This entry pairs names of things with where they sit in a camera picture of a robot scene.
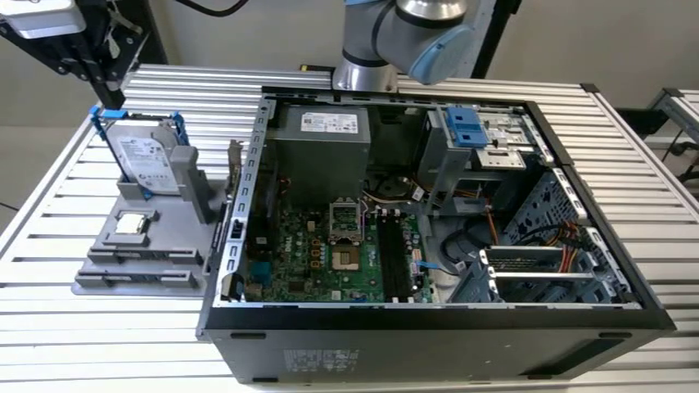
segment blue cable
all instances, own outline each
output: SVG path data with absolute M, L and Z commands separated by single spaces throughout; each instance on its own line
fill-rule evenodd
M 416 262 L 417 266 L 421 266 L 423 268 L 427 268 L 427 269 L 436 269 L 436 270 L 441 270 L 443 272 L 445 272 L 445 274 L 451 275 L 451 276 L 459 276 L 457 273 L 452 273 L 449 272 L 447 269 L 444 269 L 439 264 L 433 264 L 431 262 L 424 262 L 423 260 L 419 260 Z

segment slotted aluminum surface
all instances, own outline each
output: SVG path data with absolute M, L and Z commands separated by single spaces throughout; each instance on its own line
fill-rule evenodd
M 209 177 L 222 177 L 228 139 L 244 140 L 249 133 L 262 84 L 326 88 L 329 81 L 324 73 L 149 65 L 129 81 L 125 108 L 160 115 L 180 110 L 200 166 Z M 285 391 L 699 390 L 696 209 L 659 177 L 657 162 L 599 97 L 572 84 L 464 79 L 432 87 L 402 79 L 400 90 L 539 103 L 679 331 L 569 382 L 341 384 Z M 69 292 L 117 195 L 113 159 L 92 136 L 85 123 L 0 237 L 0 391 L 237 391 L 242 387 L 213 346 L 194 339 L 200 300 Z

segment chip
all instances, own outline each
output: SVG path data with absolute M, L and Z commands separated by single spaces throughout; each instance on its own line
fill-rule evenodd
M 289 281 L 288 282 L 288 291 L 289 292 L 302 292 L 302 291 L 305 291 L 305 282 L 302 282 L 302 281 Z

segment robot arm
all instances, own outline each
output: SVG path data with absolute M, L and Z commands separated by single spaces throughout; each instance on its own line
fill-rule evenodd
M 121 81 L 148 35 L 114 3 L 0 0 L 0 15 L 2 37 L 57 74 L 89 82 L 105 108 L 120 108 Z
M 445 80 L 471 43 L 465 13 L 467 0 L 345 0 L 333 88 L 392 92 L 396 69 L 421 84 Z
M 174 0 L 209 16 L 222 11 Z M 344 0 L 342 62 L 333 88 L 394 91 L 396 70 L 423 84 L 449 77 L 468 49 L 467 0 Z M 106 109 L 124 104 L 120 86 L 148 33 L 116 0 L 0 0 L 0 35 L 56 73 L 89 82 Z

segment green circuit board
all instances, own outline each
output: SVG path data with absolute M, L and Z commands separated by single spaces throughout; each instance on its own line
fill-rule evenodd
M 348 222 L 350 215 L 345 216 L 340 219 L 341 224 L 350 228 L 352 223 Z M 245 299 L 264 302 L 382 303 L 385 299 L 380 252 L 376 243 L 378 238 L 376 217 L 366 215 L 364 220 L 364 240 L 358 246 L 332 245 L 328 242 L 328 209 L 298 210 L 286 207 L 280 212 L 270 281 L 268 285 L 248 284 Z M 415 239 L 419 233 L 415 217 L 408 215 L 401 220 L 401 226 L 405 263 L 409 271 L 411 249 L 412 247 L 421 249 Z M 356 265 L 337 264 L 337 260 L 333 264 L 333 258 L 340 258 L 338 255 L 346 248 L 358 249 L 358 257 L 352 258 L 352 262 L 357 261 Z M 338 266 L 352 269 L 336 269 Z M 416 291 L 413 298 L 416 302 L 431 302 L 428 285 Z

